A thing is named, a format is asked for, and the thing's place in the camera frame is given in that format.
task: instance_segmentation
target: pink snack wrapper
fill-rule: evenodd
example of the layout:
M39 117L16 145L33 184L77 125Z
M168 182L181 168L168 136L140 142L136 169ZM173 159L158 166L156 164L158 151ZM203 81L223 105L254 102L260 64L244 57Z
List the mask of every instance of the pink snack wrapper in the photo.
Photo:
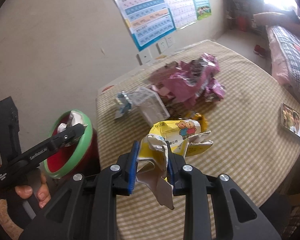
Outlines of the pink snack wrapper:
M206 102L218 102L225 98L226 88L215 78L212 78L204 93Z
M162 84L176 96L176 102L186 102L188 108L194 106L210 78L220 72L217 58L204 53L190 63L181 61L182 71L172 74Z
M154 71L148 80L153 84L151 89L161 98L173 99L173 103L183 102L191 109L214 75L219 72L217 58L203 53L198 60L190 63L174 61L166 64Z
M156 85L180 70L181 68L179 67L179 64L176 61L173 61L152 72L148 80L152 84Z

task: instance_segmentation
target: brown fabric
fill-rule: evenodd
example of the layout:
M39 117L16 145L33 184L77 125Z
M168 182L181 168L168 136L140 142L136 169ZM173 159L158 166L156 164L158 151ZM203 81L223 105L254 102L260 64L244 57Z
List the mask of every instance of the brown fabric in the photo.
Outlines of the brown fabric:
M12 240L18 240L23 229L18 227L9 217L7 212L7 201L0 199L0 224Z
M280 126L281 102L299 113L300 105L257 65L213 41L201 42L146 67L98 96L101 167L115 163L119 155L130 151L134 140L140 141L150 130L136 109L114 120L116 94L145 85L149 74L166 63L189 62L203 52L218 57L221 72L216 78L226 87L226 97L215 104L198 100L194 110L208 120L212 131L209 139L214 144L204 154L187 157L186 162L211 176L230 175L260 206L282 183L300 153L300 140ZM186 113L183 105L178 111ZM147 186L139 183L131 196L118 196L117 223L122 239L182 239L185 198L173 200L175 209L171 211L160 206ZM214 231L213 211L210 216Z
M300 37L300 24L291 20L290 16L276 12L264 12L253 15L258 25L273 26L280 25L291 33Z

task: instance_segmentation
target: red container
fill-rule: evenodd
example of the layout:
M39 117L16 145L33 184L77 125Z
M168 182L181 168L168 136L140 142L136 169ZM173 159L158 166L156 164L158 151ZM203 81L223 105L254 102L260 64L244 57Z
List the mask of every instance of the red container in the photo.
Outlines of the red container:
M243 16L239 16L237 17L237 24L238 24L238 28L240 31L242 32L247 32L247 20L245 19L245 17Z
M67 123L69 114L70 112L67 112L58 119L54 124L52 135L57 134L58 126L61 123ZM90 176L100 172L97 133L92 128L88 117L84 115L83 119L84 123L88 123L88 125L84 135L80 138L80 142L61 148L44 161L45 170L50 177L68 179L76 173Z

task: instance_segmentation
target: human hand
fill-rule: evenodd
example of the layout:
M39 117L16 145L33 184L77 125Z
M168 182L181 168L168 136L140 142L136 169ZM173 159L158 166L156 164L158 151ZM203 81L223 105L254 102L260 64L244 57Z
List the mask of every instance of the human hand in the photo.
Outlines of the human hand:
M40 179L41 187L39 188L36 197L39 200L40 208L43 208L51 199L51 196L47 185L47 179L43 172L41 172ZM33 190L30 186L15 186L15 191L22 199L30 198L33 193Z

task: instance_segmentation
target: trash can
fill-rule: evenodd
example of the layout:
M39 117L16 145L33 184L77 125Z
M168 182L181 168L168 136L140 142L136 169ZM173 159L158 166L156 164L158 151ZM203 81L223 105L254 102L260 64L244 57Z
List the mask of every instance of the trash can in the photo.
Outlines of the trash can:
M44 161L44 168L53 179L68 179L78 172L84 176L100 172L97 133L93 129L90 119L84 113L79 110L74 111L81 114L83 123L87 126L77 144L62 147L57 153ZM49 136L57 134L58 126L61 123L67 123L70 112L68 111L59 117Z

